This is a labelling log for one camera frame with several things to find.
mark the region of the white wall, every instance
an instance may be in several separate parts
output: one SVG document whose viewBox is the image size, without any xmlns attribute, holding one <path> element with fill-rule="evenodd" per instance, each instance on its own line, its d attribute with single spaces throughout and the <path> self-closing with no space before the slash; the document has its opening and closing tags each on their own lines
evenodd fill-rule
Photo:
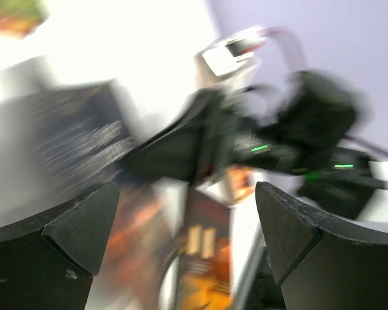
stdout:
<svg viewBox="0 0 388 310">
<path fill-rule="evenodd" d="M 144 119 L 161 115 L 157 127 L 195 90 L 193 55 L 215 39 L 204 1 L 46 3 L 50 18 L 35 34 L 22 41 L 0 36 L 0 69 L 44 54 L 58 84 L 117 78 Z M 0 99 L 5 96 L 0 87 Z"/>
</svg>

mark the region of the black plastic part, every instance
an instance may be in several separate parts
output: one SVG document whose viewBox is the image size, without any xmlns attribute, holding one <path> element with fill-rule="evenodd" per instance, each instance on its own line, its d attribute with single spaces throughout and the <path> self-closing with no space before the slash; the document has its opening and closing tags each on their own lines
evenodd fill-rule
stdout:
<svg viewBox="0 0 388 310">
<path fill-rule="evenodd" d="M 364 152 L 335 148 L 328 165 L 306 176 L 297 194 L 332 214 L 355 220 L 376 190 L 387 188 L 386 182 L 374 178 L 370 161 Z"/>
<path fill-rule="evenodd" d="M 321 169 L 359 118 L 357 96 L 321 72 L 296 72 L 294 77 L 295 95 L 277 114 L 278 122 L 261 134 L 303 153 L 297 171 Z"/>
<path fill-rule="evenodd" d="M 290 270 L 281 284 L 288 310 L 388 309 L 388 233 L 309 206 L 267 182 L 257 184 L 256 202 L 275 278 Z M 296 225 L 320 237 L 303 259 L 296 249 L 309 238 L 291 238 Z"/>
<path fill-rule="evenodd" d="M 237 136 L 233 161 L 236 164 L 264 169 L 283 174 L 293 174 L 301 162 L 302 152 L 291 145 L 276 144 L 273 140 L 254 136 L 253 132 L 246 135 L 253 137 L 253 143 L 243 142 L 247 136 Z"/>
<path fill-rule="evenodd" d="M 0 310 L 84 309 L 118 197 L 107 184 L 0 228 Z"/>
<path fill-rule="evenodd" d="M 261 254 L 259 269 L 244 306 L 244 310 L 258 309 L 286 309 L 281 288 L 274 282 L 266 247 Z"/>
<path fill-rule="evenodd" d="M 122 164 L 138 175 L 190 183 L 222 175 L 232 162 L 239 120 L 234 107 L 222 107 L 225 98 L 221 90 L 199 90 L 181 118 L 128 153 Z"/>
</svg>

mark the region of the colorful poster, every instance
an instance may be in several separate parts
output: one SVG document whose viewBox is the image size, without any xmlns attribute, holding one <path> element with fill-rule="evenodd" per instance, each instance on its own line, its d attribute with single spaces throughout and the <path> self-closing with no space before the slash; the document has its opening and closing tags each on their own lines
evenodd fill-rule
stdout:
<svg viewBox="0 0 388 310">
<path fill-rule="evenodd" d="M 23 37 L 45 21 L 40 0 L 0 0 L 0 32 Z"/>
<path fill-rule="evenodd" d="M 231 203 L 241 203 L 254 193 L 253 170 L 249 167 L 231 166 L 226 172 L 226 183 Z"/>
<path fill-rule="evenodd" d="M 189 188 L 179 235 L 178 310 L 225 310 L 230 298 L 230 210 Z"/>
</svg>

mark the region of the product box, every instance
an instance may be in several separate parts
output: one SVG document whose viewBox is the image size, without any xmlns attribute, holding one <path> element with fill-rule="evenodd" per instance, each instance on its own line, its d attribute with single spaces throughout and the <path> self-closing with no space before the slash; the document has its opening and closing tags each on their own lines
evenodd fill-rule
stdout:
<svg viewBox="0 0 388 310">
<path fill-rule="evenodd" d="M 135 143 L 113 82 L 35 93 L 19 107 L 32 132 L 32 152 L 53 187 L 67 197 L 111 181 Z"/>
<path fill-rule="evenodd" d="M 230 210 L 189 187 L 175 309 L 223 310 L 230 298 Z"/>
<path fill-rule="evenodd" d="M 0 0 L 0 33 L 24 37 L 45 21 L 40 0 Z"/>
<path fill-rule="evenodd" d="M 224 179 L 226 191 L 232 205 L 241 203 L 254 194 L 256 180 L 253 169 L 232 165 L 227 168 Z"/>
</svg>

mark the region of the blurry object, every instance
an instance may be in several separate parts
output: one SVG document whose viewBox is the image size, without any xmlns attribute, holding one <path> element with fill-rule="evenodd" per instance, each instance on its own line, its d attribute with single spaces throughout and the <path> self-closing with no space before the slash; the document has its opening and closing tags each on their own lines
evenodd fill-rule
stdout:
<svg viewBox="0 0 388 310">
<path fill-rule="evenodd" d="M 254 193 L 253 170 L 249 167 L 233 165 L 227 169 L 226 182 L 232 204 L 241 203 Z"/>
<path fill-rule="evenodd" d="M 215 183 L 231 165 L 292 176 L 327 170 L 333 158 L 342 153 L 338 143 L 357 120 L 356 95 L 328 74 L 296 72 L 295 77 L 297 90 L 275 115 L 277 123 L 255 126 L 244 121 L 244 89 L 235 93 L 222 87 L 203 88 L 193 95 L 180 118 L 131 150 L 122 164 L 146 177 L 167 176 L 194 185 Z M 352 178 L 349 183 L 353 185 L 367 184 L 348 187 L 350 195 L 324 192 L 326 207 L 334 204 L 335 211 L 343 209 L 337 214 L 355 219 L 377 189 L 387 188 L 387 183 L 375 179 L 371 172 L 338 170 L 334 175 Z M 322 199 L 315 199 L 322 207 Z M 333 199 L 342 203 L 336 204 Z M 356 212 L 347 212 L 346 208 Z"/>
<path fill-rule="evenodd" d="M 50 182 L 72 196 L 112 180 L 116 160 L 134 147 L 112 83 L 40 94 L 42 100 L 24 112 L 36 129 L 34 152 Z"/>
<path fill-rule="evenodd" d="M 121 306 L 136 297 L 143 310 L 157 310 L 160 288 L 178 255 L 163 212 L 151 184 L 126 172 L 115 178 L 120 188 L 101 273 L 95 280 L 86 309 L 108 309 L 123 298 Z"/>
<path fill-rule="evenodd" d="M 288 310 L 388 309 L 388 233 L 258 183 L 257 210 Z"/>
<path fill-rule="evenodd" d="M 175 309 L 223 310 L 230 298 L 230 210 L 189 187 Z"/>
<path fill-rule="evenodd" d="M 201 51 L 197 64 L 201 64 L 204 69 L 203 75 L 208 71 L 205 74 L 207 79 L 220 83 L 237 79 L 252 70 L 256 64 L 254 51 L 266 41 L 260 36 L 260 31 L 259 27 L 254 27 L 238 32 L 212 43 Z"/>
<path fill-rule="evenodd" d="M 24 37 L 45 20 L 39 0 L 0 0 L 0 33 Z"/>
<path fill-rule="evenodd" d="M 371 169 L 376 161 L 365 152 L 336 148 L 329 165 L 305 175 L 297 195 L 315 201 L 322 209 L 355 220 L 376 189 L 385 189 Z"/>
<path fill-rule="evenodd" d="M 107 184 L 0 228 L 0 310 L 83 309 L 117 205 Z"/>
<path fill-rule="evenodd" d="M 248 296 L 244 309 L 286 310 L 281 288 L 274 282 L 272 266 L 267 253 L 267 248 L 263 247 L 263 251 L 259 253 L 259 255 L 260 262 L 258 268 L 254 271 L 253 282 L 248 290 Z"/>
<path fill-rule="evenodd" d="M 233 297 L 233 305 L 231 309 L 233 310 L 252 310 L 252 307 L 249 307 L 250 300 L 254 299 L 256 296 L 254 293 L 261 293 L 261 290 L 256 292 L 256 281 L 258 281 L 259 271 L 263 264 L 263 256 L 266 252 L 266 244 L 264 242 L 264 236 L 259 226 L 256 229 L 252 246 L 248 253 L 248 259 L 245 265 L 242 268 L 242 273 L 239 281 L 237 282 L 235 288 L 235 294 Z"/>
<path fill-rule="evenodd" d="M 43 56 L 33 57 L 0 71 L 0 83 L 7 98 L 49 90 L 52 74 Z"/>
</svg>

